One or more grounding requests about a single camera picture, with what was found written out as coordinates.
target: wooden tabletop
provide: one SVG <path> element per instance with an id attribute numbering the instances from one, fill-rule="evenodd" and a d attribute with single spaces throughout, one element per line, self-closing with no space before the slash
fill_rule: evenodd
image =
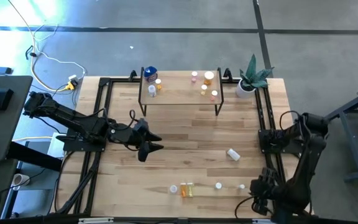
<path id="1" fill-rule="evenodd" d="M 79 112 L 93 112 L 99 78 L 83 80 L 76 108 Z M 290 109 L 285 85 L 279 78 L 268 79 L 268 84 L 278 127 L 280 115 Z M 224 84 L 219 116 L 208 105 L 150 107 L 146 120 L 150 130 L 162 137 L 160 143 L 165 148 L 151 153 L 145 163 L 137 160 L 136 152 L 109 143 L 101 157 L 92 216 L 234 218 L 236 205 L 249 196 L 251 180 L 258 178 L 266 166 L 257 138 L 260 127 L 255 98 L 237 98 L 235 89 L 236 85 Z M 137 118 L 142 117 L 138 93 L 138 83 L 114 84 L 108 116 L 128 123 L 129 110 L 134 109 Z M 261 98 L 265 110 L 262 91 Z M 291 116 L 284 116 L 282 123 L 284 128 L 291 125 Z M 239 161 L 226 155 L 230 148 L 241 155 Z M 83 156 L 83 152 L 76 152 L 67 160 L 58 190 L 58 207 L 78 185 Z M 283 155 L 287 178 L 292 177 L 297 163 L 293 155 Z M 169 193 L 171 185 L 179 187 L 182 182 L 194 183 L 193 198 Z M 221 190 L 214 189 L 216 182 L 222 183 Z M 247 189 L 238 190 L 240 184 Z M 262 217 L 251 210 L 251 203 L 250 200 L 241 206 L 239 217 Z"/>
<path id="2" fill-rule="evenodd" d="M 193 71 L 158 71 L 158 78 L 161 79 L 161 90 L 157 90 L 157 95 L 151 97 L 148 87 L 150 86 L 142 80 L 140 102 L 143 105 L 218 105 L 222 103 L 221 82 L 217 71 L 210 85 L 207 86 L 205 95 L 201 94 L 201 86 L 204 85 L 204 74 L 207 71 L 194 71 L 198 75 L 196 81 L 191 81 Z M 211 101 L 211 92 L 215 90 L 218 95 Z"/>

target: concrete floor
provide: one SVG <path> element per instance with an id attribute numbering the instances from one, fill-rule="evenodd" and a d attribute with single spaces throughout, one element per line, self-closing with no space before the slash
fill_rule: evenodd
<path id="1" fill-rule="evenodd" d="M 257 28 L 251 0 L 13 3 L 35 26 L 57 22 L 84 27 Z M 259 0 L 259 4 L 266 29 L 358 29 L 356 0 Z M 0 26 L 23 26 L 3 1 Z M 326 115 L 356 96 L 358 35 L 267 34 L 266 39 L 273 75 L 285 79 L 293 110 Z M 24 57 L 30 45 L 28 32 L 0 31 L 0 65 L 13 67 L 15 75 L 30 75 L 30 63 Z M 78 62 L 88 75 L 97 76 L 128 75 L 148 65 L 161 70 L 229 67 L 235 72 L 246 68 L 252 54 L 257 56 L 258 68 L 264 64 L 258 34 L 57 32 L 41 45 L 50 56 Z M 75 66 L 44 57 L 38 59 L 35 71 L 54 88 L 67 82 L 68 76 L 81 74 Z M 71 95 L 57 95 L 56 99 L 74 107 Z M 331 123 L 330 132 L 311 184 L 314 210 L 324 218 L 358 221 L 358 182 L 342 181 L 355 171 L 354 161 L 338 121 Z M 42 123 L 22 117 L 15 138 L 52 133 Z"/>

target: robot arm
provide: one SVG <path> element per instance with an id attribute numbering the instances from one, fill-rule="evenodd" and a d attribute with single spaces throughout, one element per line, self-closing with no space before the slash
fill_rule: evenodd
<path id="1" fill-rule="evenodd" d="M 257 180 L 252 180 L 250 191 L 255 196 L 253 211 L 266 215 L 267 199 L 270 199 L 287 213 L 304 214 L 310 202 L 310 181 L 326 147 L 327 136 L 328 121 L 309 113 L 299 116 L 295 124 L 287 129 L 269 130 L 260 136 L 262 149 L 267 146 L 283 149 L 291 140 L 301 137 L 302 153 L 294 176 L 286 183 L 278 183 L 276 171 L 268 168 L 263 169 Z"/>
<path id="2" fill-rule="evenodd" d="M 31 92 L 30 98 L 24 105 L 23 114 L 30 118 L 48 117 L 78 133 L 78 136 L 58 136 L 57 138 L 63 142 L 75 141 L 79 138 L 80 141 L 90 144 L 104 145 L 108 140 L 126 147 L 134 146 L 136 150 L 133 151 L 138 151 L 138 160 L 141 162 L 146 161 L 149 153 L 163 148 L 159 144 L 152 143 L 162 139 L 149 131 L 149 125 L 143 118 L 139 120 L 133 118 L 137 124 L 131 128 L 107 118 L 105 111 L 103 117 L 98 117 L 98 113 L 86 116 L 71 110 L 53 100 L 49 93 Z"/>

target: wooden table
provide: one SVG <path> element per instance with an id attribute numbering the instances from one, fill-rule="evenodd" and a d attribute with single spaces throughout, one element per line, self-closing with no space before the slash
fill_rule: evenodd
<path id="1" fill-rule="evenodd" d="M 99 78 L 83 80 L 76 108 L 79 112 L 93 112 Z M 268 79 L 268 84 L 279 127 L 280 115 L 290 109 L 284 81 L 273 78 Z M 137 153 L 109 143 L 101 157 L 92 216 L 234 218 L 236 205 L 249 196 L 248 190 L 238 190 L 237 186 L 249 188 L 251 180 L 265 167 L 257 138 L 260 127 L 255 98 L 237 98 L 235 89 L 236 85 L 224 84 L 225 102 L 219 116 L 208 105 L 150 107 L 146 120 L 150 130 L 162 137 L 165 148 L 151 153 L 145 163 L 137 160 Z M 140 118 L 138 92 L 138 83 L 114 84 L 108 116 L 128 123 L 129 110 L 134 109 Z M 265 108 L 262 91 L 261 99 Z M 291 125 L 291 116 L 284 116 L 282 123 L 284 128 Z M 230 148 L 241 155 L 239 161 L 226 155 Z M 67 161 L 58 190 L 58 207 L 77 187 L 83 157 L 83 152 L 76 152 Z M 290 154 L 282 157 L 286 176 L 292 177 L 298 159 Z M 195 184 L 193 198 L 169 193 L 171 185 L 182 182 Z M 214 189 L 216 182 L 222 183 L 221 190 Z M 250 200 L 241 206 L 239 217 L 262 217 L 251 210 L 251 203 Z"/>

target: plant leaf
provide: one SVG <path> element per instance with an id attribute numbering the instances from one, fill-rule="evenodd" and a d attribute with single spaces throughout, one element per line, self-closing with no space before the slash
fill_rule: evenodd
<path id="1" fill-rule="evenodd" d="M 263 70 L 259 71 L 256 74 L 256 78 L 255 78 L 254 81 L 257 82 L 257 81 L 265 80 L 273 72 L 273 68 L 271 68 L 271 69 L 263 69 Z"/>
<path id="2" fill-rule="evenodd" d="M 246 77 L 244 76 L 244 71 L 240 69 L 240 76 L 243 80 L 246 79 Z"/>
<path id="3" fill-rule="evenodd" d="M 245 88 L 250 87 L 250 86 L 251 86 L 251 85 L 248 84 L 248 83 L 246 83 L 246 82 L 241 82 L 241 87 L 242 87 L 242 89 L 245 89 Z"/>
<path id="4" fill-rule="evenodd" d="M 267 87 L 266 81 L 257 81 L 252 84 L 253 87 L 260 88 L 260 87 Z"/>
<path id="5" fill-rule="evenodd" d="M 246 77 L 250 81 L 252 81 L 251 77 L 252 77 L 252 75 L 255 75 L 255 74 L 256 74 L 256 58 L 255 58 L 255 55 L 253 54 L 251 57 L 251 60 L 249 61 L 249 64 L 248 64 L 248 68 L 246 71 Z"/>

